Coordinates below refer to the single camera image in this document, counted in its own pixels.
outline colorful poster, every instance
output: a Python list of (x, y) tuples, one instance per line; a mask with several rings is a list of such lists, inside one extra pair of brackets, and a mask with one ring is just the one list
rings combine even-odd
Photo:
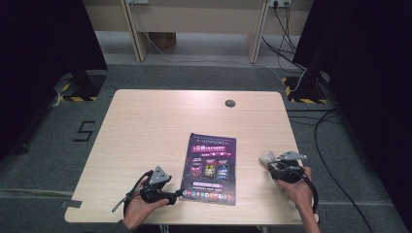
[(182, 178), (182, 198), (234, 206), (235, 165), (235, 138), (192, 133)]

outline black curtain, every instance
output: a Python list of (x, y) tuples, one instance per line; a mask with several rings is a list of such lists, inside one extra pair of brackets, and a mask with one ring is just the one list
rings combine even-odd
[(0, 159), (29, 137), (65, 74), (107, 70), (81, 0), (0, 3)]
[[(340, 4), (343, 2), (315, 0), (294, 61), (303, 65), (313, 61)], [(322, 70), (330, 74), (338, 108), (364, 159), (412, 231), (412, 104), (408, 96), (412, 84), (412, 2), (357, 1), (344, 17), (348, 17), (348, 24), (340, 32), (342, 36), (319, 58)]]

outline floor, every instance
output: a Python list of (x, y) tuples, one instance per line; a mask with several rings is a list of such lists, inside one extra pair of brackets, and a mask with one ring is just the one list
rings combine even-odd
[[(136, 61), (127, 32), (96, 32), (96, 35), (109, 65), (109, 75), (98, 101), (61, 103), (39, 126), (29, 154), (9, 156), (0, 163), (1, 233), (107, 232), (110, 229), (113, 224), (65, 222), (63, 204), (73, 194), (96, 136), (93, 134), (87, 144), (74, 146), (73, 138), (79, 137), (79, 124), (82, 120), (94, 119), (96, 123), (90, 125), (90, 130), (97, 132), (98, 122), (103, 120), (117, 88), (198, 88), (204, 84), (202, 88), (283, 91), (281, 81), (274, 77), (284, 77), (287, 72), (280, 69), (268, 72), (267, 68), (280, 68), (280, 63), (287, 70), (295, 69), (283, 59), (278, 63), (276, 54), (264, 44), (260, 46), (257, 64), (251, 65), (243, 35), (178, 34), (176, 48), (165, 54), (150, 48), (144, 62)], [(276, 48), (282, 42), (281, 36), (265, 36), (265, 39)], [(299, 38), (292, 37), (292, 40), (297, 45)], [(263, 69), (246, 69), (251, 67)], [(174, 76), (165, 83), (163, 76), (170, 72), (174, 72)], [(315, 148), (314, 123), (322, 116), (322, 110), (333, 104), (296, 105), (284, 99), (299, 150), (313, 155), (307, 164), (313, 168), (320, 193), (321, 229), (324, 232), (367, 232), (361, 216), (333, 182)], [(361, 163), (350, 136), (340, 123), (340, 116), (332, 117), (322, 124), (318, 136), (333, 175), (362, 209), (374, 232), (407, 232), (376, 174)], [(302, 231), (300, 226), (276, 226), (266, 230)]]

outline person's left hand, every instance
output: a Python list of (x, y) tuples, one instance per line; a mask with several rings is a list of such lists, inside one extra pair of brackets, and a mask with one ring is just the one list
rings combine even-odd
[[(145, 180), (141, 181), (138, 187), (142, 186), (144, 181)], [(161, 199), (153, 203), (146, 203), (140, 197), (139, 192), (135, 192), (133, 196), (133, 199), (127, 206), (123, 220), (124, 225), (133, 232), (137, 229), (137, 226), (145, 221), (153, 211), (169, 203), (168, 199)]]

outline sleeve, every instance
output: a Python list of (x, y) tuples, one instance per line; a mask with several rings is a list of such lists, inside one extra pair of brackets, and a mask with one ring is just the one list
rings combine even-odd
[(124, 225), (123, 220), (120, 220), (115, 227), (112, 228), (110, 233), (131, 233), (131, 231)]

